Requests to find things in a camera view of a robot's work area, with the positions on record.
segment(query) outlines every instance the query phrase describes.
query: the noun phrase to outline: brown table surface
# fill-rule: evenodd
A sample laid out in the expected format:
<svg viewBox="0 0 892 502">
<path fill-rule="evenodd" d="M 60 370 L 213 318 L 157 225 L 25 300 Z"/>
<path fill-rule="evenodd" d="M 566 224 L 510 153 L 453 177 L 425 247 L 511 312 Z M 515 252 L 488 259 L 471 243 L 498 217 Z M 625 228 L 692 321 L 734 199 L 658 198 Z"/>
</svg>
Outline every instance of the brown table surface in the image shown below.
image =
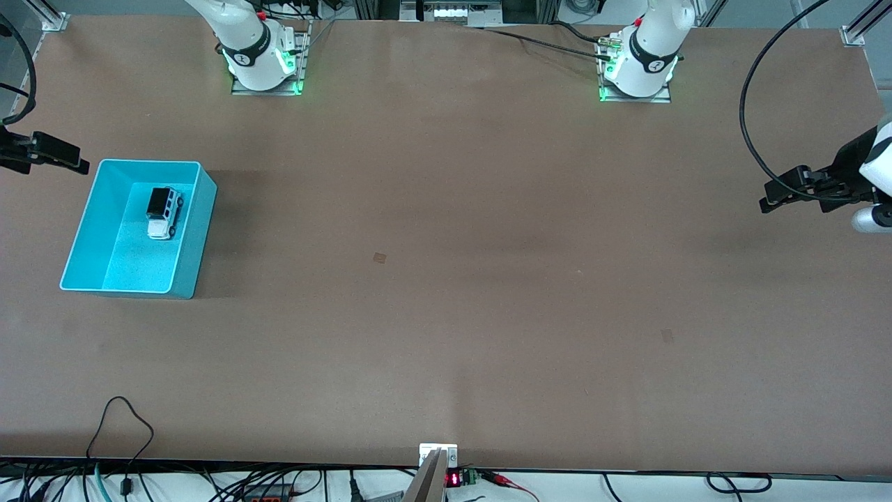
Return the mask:
<svg viewBox="0 0 892 502">
<path fill-rule="evenodd" d="M 93 297 L 58 288 L 91 178 L 0 172 L 2 453 L 82 455 L 123 394 L 156 457 L 892 473 L 892 240 L 759 213 L 737 109 L 770 35 L 696 29 L 671 105 L 606 104 L 582 57 L 341 22 L 304 96 L 255 98 L 199 18 L 75 18 L 13 129 L 194 159 L 219 195 L 196 299 Z M 779 172 L 881 115 L 830 30 L 789 33 L 748 110 Z M 145 440 L 108 427 L 98 454 Z"/>
</svg>

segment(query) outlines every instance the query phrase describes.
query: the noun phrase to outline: black wire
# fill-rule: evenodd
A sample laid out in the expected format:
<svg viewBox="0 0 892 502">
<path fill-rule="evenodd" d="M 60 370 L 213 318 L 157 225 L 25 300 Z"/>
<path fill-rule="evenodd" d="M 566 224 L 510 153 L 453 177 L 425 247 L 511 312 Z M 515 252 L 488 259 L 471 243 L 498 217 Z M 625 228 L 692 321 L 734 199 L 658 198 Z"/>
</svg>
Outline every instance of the black wire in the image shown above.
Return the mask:
<svg viewBox="0 0 892 502">
<path fill-rule="evenodd" d="M 623 502 L 623 500 L 619 498 L 619 495 L 616 495 L 616 492 L 613 489 L 613 485 L 610 484 L 610 478 L 607 477 L 607 474 L 601 473 L 601 475 L 604 476 L 604 482 L 607 484 L 607 489 L 610 491 L 610 496 L 613 497 L 616 502 Z"/>
<path fill-rule="evenodd" d="M 217 486 L 217 482 L 214 481 L 213 477 L 211 477 L 211 473 L 208 472 L 208 468 L 207 468 L 207 467 L 202 466 L 202 468 L 204 469 L 204 476 L 203 476 L 203 478 L 206 479 L 206 480 L 211 484 L 211 486 L 214 487 L 214 491 L 216 491 L 216 492 L 217 492 L 217 495 L 219 495 L 219 494 L 220 494 L 220 487 Z"/>
<path fill-rule="evenodd" d="M 728 483 L 728 486 L 730 488 L 724 489 L 724 488 L 719 488 L 719 487 L 715 486 L 713 484 L 713 479 L 712 479 L 713 476 L 718 476 L 718 477 L 722 478 L 726 483 Z M 760 488 L 741 489 L 741 488 L 737 488 L 737 485 L 734 484 L 734 481 L 731 481 L 731 478 L 729 478 L 728 476 L 726 476 L 723 473 L 706 473 L 706 484 L 709 485 L 709 488 L 711 488 L 714 491 L 717 491 L 719 493 L 723 493 L 725 495 L 734 495 L 737 497 L 738 502 L 743 502 L 743 497 L 741 495 L 743 493 L 765 493 L 766 491 L 771 489 L 771 487 L 772 487 L 772 477 L 771 476 L 769 476 L 768 474 L 765 474 L 764 477 L 760 477 L 759 479 L 763 479 L 768 482 L 765 484 L 765 486 L 760 487 Z"/>
<path fill-rule="evenodd" d="M 765 55 L 768 53 L 768 50 L 772 48 L 775 42 L 778 41 L 778 38 L 781 37 L 784 33 L 787 32 L 788 29 L 796 25 L 802 18 L 806 17 L 809 13 L 811 13 L 814 9 L 817 9 L 821 5 L 828 3 L 830 0 L 818 0 L 811 6 L 805 8 L 801 13 L 797 14 L 793 17 L 787 24 L 784 25 L 771 40 L 765 44 L 765 47 L 762 48 L 762 51 L 759 52 L 759 55 L 756 56 L 756 60 L 753 61 L 753 65 L 749 68 L 749 73 L 747 73 L 747 78 L 743 81 L 743 89 L 740 90 L 740 107 L 739 107 L 739 119 L 740 119 L 740 132 L 743 133 L 743 140 L 747 143 L 747 149 L 749 149 L 749 153 L 752 154 L 753 158 L 756 159 L 756 163 L 759 164 L 759 167 L 762 168 L 762 171 L 768 175 L 769 178 L 774 180 L 775 183 L 781 185 L 784 189 L 788 190 L 792 194 L 796 194 L 802 198 L 807 200 L 819 200 L 823 202 L 842 202 L 842 203 L 853 203 L 859 202 L 860 199 L 855 197 L 822 197 L 816 196 L 814 194 L 810 194 L 808 192 L 804 192 L 801 190 L 797 190 L 792 188 L 790 185 L 785 183 L 781 178 L 775 174 L 771 168 L 768 167 L 768 164 L 762 159 L 762 156 L 756 151 L 756 147 L 753 146 L 753 140 L 749 137 L 749 131 L 747 130 L 747 118 L 746 118 L 746 107 L 747 107 L 747 92 L 749 91 L 749 83 L 750 80 L 753 79 L 753 74 L 756 73 L 756 68 L 758 68 L 759 63 L 762 62 L 762 59 L 765 58 Z"/>
<path fill-rule="evenodd" d="M 25 62 L 28 65 L 28 100 L 25 102 L 25 106 L 20 112 L 15 115 L 10 115 L 2 120 L 3 125 L 10 125 L 24 119 L 25 115 L 31 113 L 31 110 L 34 110 L 34 107 L 37 105 L 37 102 L 35 101 L 37 99 L 37 71 L 34 69 L 34 60 L 31 59 L 31 50 L 28 49 L 28 44 L 25 43 L 25 39 L 21 37 L 21 33 L 19 33 L 2 13 L 0 13 L 0 24 L 10 30 L 12 37 L 15 38 L 15 41 L 19 44 L 19 48 L 22 51 L 22 55 L 25 56 Z"/>
<path fill-rule="evenodd" d="M 105 415 L 108 414 L 109 406 L 116 399 L 120 399 L 121 401 L 124 401 L 124 404 L 127 405 L 127 408 L 130 409 L 130 413 L 139 422 L 141 422 L 145 426 L 146 429 L 149 430 L 149 439 L 145 442 L 145 444 L 143 445 L 142 448 L 139 448 L 139 451 L 136 452 L 136 455 L 133 455 L 130 458 L 129 462 L 127 462 L 127 465 L 129 466 L 130 464 L 133 464 L 133 461 L 136 460 L 136 458 L 138 456 L 140 456 L 140 454 L 142 454 L 146 448 L 149 447 L 149 445 L 152 443 L 152 439 L 155 439 L 155 429 L 154 429 L 154 427 L 152 427 L 152 425 L 149 422 L 147 422 L 145 420 L 145 418 L 143 418 L 142 416 L 139 415 L 139 413 L 136 412 L 136 410 L 133 408 L 133 405 L 130 404 L 130 401 L 126 397 L 123 397 L 123 396 L 112 397 L 111 399 L 108 400 L 108 402 L 105 403 L 105 408 L 103 409 L 103 416 L 99 419 L 99 427 L 96 427 L 96 432 L 93 434 L 93 438 L 90 440 L 90 443 L 87 445 L 87 451 L 84 452 L 84 456 L 87 459 L 90 459 L 90 450 L 93 449 L 93 445 L 94 445 L 94 443 L 96 443 L 96 438 L 99 437 L 99 432 L 103 429 L 103 424 L 105 423 Z"/>
<path fill-rule="evenodd" d="M 576 29 L 572 24 L 567 23 L 567 22 L 554 20 L 554 21 L 550 22 L 549 24 L 553 24 L 553 25 L 555 25 L 555 26 L 561 26 L 561 27 L 563 27 L 563 28 L 569 29 L 569 30 L 570 30 L 570 33 L 573 33 L 573 35 L 574 35 L 575 37 L 577 37 L 577 38 L 581 38 L 582 40 L 585 40 L 586 42 L 591 42 L 592 44 L 597 44 L 597 43 L 598 43 L 598 39 L 599 39 L 599 38 L 603 38 L 603 37 L 594 37 L 594 38 L 593 38 L 593 37 L 587 37 L 587 36 L 583 35 L 582 33 L 580 33 L 579 30 Z"/>
<path fill-rule="evenodd" d="M 536 44 L 538 46 L 544 46 L 544 47 L 550 47 L 552 49 L 555 49 L 558 51 L 564 51 L 564 52 L 570 53 L 570 54 L 584 55 L 587 57 L 593 57 L 595 59 L 600 59 L 602 61 L 610 61 L 610 57 L 607 56 L 606 54 L 587 53 L 585 51 L 571 49 L 570 47 L 559 46 L 557 44 L 551 44 L 549 42 L 543 42 L 541 40 L 536 40 L 535 38 L 529 38 L 529 37 L 525 37 L 523 35 L 517 35 L 516 33 L 508 33 L 507 31 L 499 31 L 497 29 L 484 29 L 483 31 L 485 31 L 487 33 L 498 33 L 498 34 L 504 35 L 506 37 L 517 38 L 518 40 L 530 42 L 531 44 Z"/>
<path fill-rule="evenodd" d="M 6 90 L 8 90 L 8 91 L 12 91 L 12 92 L 14 92 L 15 94 L 18 94 L 19 96 L 25 96 L 25 97 L 28 97 L 28 93 L 27 93 L 27 92 L 25 92 L 25 91 L 23 91 L 23 90 L 21 90 L 21 89 L 19 89 L 19 88 L 14 88 L 13 86 L 11 86 L 11 85 L 9 85 L 9 84 L 4 84 L 3 82 L 0 82 L 0 88 L 2 88 L 2 89 L 6 89 Z"/>
<path fill-rule="evenodd" d="M 289 490 L 290 496 L 299 497 L 301 495 L 306 495 L 306 494 L 310 493 L 311 491 L 313 491 L 314 489 L 318 488 L 319 484 L 322 483 L 322 471 L 320 470 L 319 471 L 319 479 L 316 480 L 316 484 L 314 484 L 312 487 L 310 487 L 310 489 L 307 489 L 304 491 L 295 490 L 294 484 L 297 482 L 297 477 L 300 476 L 302 472 L 303 471 L 298 471 L 297 474 L 294 475 L 294 479 L 291 480 L 291 489 Z"/>
<path fill-rule="evenodd" d="M 90 496 L 87 493 L 87 462 L 84 462 L 84 469 L 80 472 L 80 488 L 84 490 L 84 501 L 90 502 Z"/>
<path fill-rule="evenodd" d="M 139 484 L 143 485 L 143 491 L 145 492 L 145 497 L 149 499 L 149 502 L 155 502 L 154 498 L 152 498 L 152 493 L 149 492 L 149 487 L 145 485 L 145 480 L 143 479 L 143 472 L 139 469 L 136 469 L 136 475 L 139 476 Z"/>
</svg>

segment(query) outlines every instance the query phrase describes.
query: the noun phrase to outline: metal bracket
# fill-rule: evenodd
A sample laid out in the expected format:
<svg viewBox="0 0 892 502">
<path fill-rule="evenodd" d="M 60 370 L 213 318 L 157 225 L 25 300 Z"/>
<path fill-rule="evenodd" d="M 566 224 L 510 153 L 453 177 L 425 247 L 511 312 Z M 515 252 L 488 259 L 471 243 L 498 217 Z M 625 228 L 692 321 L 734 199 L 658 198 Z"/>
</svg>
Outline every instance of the metal bracket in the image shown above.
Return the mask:
<svg viewBox="0 0 892 502">
<path fill-rule="evenodd" d="M 849 27 L 844 25 L 839 29 L 839 35 L 842 37 L 842 45 L 846 47 L 863 47 L 864 46 L 864 37 L 859 35 L 855 38 L 851 38 L 851 32 L 849 31 Z"/>
<path fill-rule="evenodd" d="M 434 450 L 445 450 L 449 467 L 458 467 L 458 445 L 444 443 L 421 443 L 418 445 L 418 465 L 423 464 Z"/>
<path fill-rule="evenodd" d="M 877 25 L 886 14 L 892 12 L 892 0 L 874 0 L 861 11 L 852 22 L 839 29 L 842 43 L 846 47 L 864 45 L 864 35 Z"/>
<path fill-rule="evenodd" d="M 40 19 L 41 30 L 65 31 L 65 28 L 68 27 L 68 19 L 71 16 L 66 13 L 60 13 L 46 0 L 21 1 Z"/>
</svg>

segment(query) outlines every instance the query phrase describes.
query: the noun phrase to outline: white toy car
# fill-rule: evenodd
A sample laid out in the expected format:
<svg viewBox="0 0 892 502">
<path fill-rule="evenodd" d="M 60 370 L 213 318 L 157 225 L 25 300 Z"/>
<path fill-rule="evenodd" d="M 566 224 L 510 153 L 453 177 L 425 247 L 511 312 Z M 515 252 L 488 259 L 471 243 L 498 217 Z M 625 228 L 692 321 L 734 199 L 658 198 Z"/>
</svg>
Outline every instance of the white toy car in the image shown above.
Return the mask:
<svg viewBox="0 0 892 502">
<path fill-rule="evenodd" d="M 175 224 L 183 197 L 171 187 L 153 188 L 145 217 L 149 219 L 149 238 L 168 240 L 177 233 Z"/>
</svg>

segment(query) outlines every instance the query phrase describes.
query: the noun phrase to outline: blue plastic bin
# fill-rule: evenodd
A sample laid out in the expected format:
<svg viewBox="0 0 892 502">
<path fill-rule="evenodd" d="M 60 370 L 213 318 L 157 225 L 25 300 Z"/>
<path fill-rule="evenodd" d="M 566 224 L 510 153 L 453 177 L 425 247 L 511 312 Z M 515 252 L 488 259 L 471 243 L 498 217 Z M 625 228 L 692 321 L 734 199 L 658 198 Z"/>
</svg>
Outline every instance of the blue plastic bin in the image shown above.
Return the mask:
<svg viewBox="0 0 892 502">
<path fill-rule="evenodd" d="M 170 240 L 146 234 L 152 188 L 184 203 Z M 99 163 L 59 287 L 107 297 L 191 298 L 217 185 L 198 162 L 105 159 Z"/>
</svg>

